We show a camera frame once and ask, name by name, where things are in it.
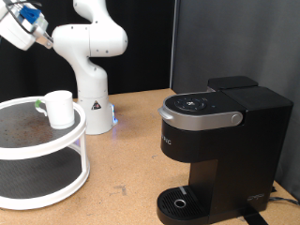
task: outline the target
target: logo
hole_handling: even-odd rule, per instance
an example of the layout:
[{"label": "logo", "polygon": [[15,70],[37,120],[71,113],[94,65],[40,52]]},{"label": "logo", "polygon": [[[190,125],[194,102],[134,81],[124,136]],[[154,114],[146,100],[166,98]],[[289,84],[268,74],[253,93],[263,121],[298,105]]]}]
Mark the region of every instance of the logo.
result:
[{"label": "logo", "polygon": [[188,102],[187,102],[187,105],[189,105],[189,106],[190,106],[190,105],[195,105],[195,103],[192,102],[192,101],[188,101]]},{"label": "logo", "polygon": [[94,103],[94,105],[92,107],[92,110],[99,110],[99,109],[101,109],[101,106],[100,106],[100,104],[97,101],[95,101],[95,103]]},{"label": "logo", "polygon": [[169,145],[172,144],[171,140],[167,139],[167,138],[166,138],[165,136],[163,136],[162,134],[161,134],[161,139],[162,139],[165,143],[167,143],[167,144],[169,144]]},{"label": "logo", "polygon": [[254,195],[254,196],[250,196],[247,198],[248,201],[252,201],[252,200],[259,200],[259,198],[263,197],[264,194],[260,194],[260,195]]}]

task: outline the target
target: mug handle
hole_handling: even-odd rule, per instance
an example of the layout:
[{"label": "mug handle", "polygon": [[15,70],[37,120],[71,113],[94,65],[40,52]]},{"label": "mug handle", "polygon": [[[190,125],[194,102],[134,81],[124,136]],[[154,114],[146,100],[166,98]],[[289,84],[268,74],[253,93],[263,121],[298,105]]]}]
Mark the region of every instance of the mug handle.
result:
[{"label": "mug handle", "polygon": [[47,112],[39,107],[39,104],[40,104],[41,102],[45,103],[45,100],[44,100],[44,99],[38,99],[38,100],[36,101],[36,103],[35,103],[36,110],[37,110],[39,113],[44,113],[45,116],[47,116]]}]

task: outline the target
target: white mug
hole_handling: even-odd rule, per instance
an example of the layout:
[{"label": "white mug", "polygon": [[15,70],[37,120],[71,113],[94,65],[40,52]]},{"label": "white mug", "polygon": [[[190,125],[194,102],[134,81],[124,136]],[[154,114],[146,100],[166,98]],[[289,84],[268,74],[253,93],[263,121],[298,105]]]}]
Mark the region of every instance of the white mug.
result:
[{"label": "white mug", "polygon": [[[47,111],[39,108],[39,104],[46,104]],[[36,110],[40,113],[48,114],[52,128],[69,128],[75,123],[73,97],[69,91],[54,91],[36,101]]]}]

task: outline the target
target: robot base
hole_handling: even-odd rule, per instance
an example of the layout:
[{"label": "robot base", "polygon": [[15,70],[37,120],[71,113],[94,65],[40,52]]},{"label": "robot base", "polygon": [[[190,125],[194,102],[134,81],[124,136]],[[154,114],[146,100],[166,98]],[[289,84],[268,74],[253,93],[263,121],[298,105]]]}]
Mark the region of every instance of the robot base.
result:
[{"label": "robot base", "polygon": [[79,97],[78,104],[83,107],[87,119],[86,134],[105,133],[113,127],[113,105],[109,97]]}]

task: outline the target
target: wooden table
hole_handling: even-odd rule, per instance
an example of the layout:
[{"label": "wooden table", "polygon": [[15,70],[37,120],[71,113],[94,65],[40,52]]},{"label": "wooden table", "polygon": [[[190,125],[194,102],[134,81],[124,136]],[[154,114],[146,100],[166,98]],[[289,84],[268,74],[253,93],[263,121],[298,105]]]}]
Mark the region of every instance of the wooden table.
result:
[{"label": "wooden table", "polygon": [[[117,126],[87,136],[91,173],[75,194],[54,205],[28,211],[0,210],[0,225],[101,224],[159,225],[158,195],[188,184],[189,164],[174,161],[160,150],[158,108],[171,89],[110,96]],[[293,197],[280,185],[272,196]],[[299,225],[300,207],[270,202],[261,215],[270,225]],[[247,225],[241,218],[219,225]]]}]

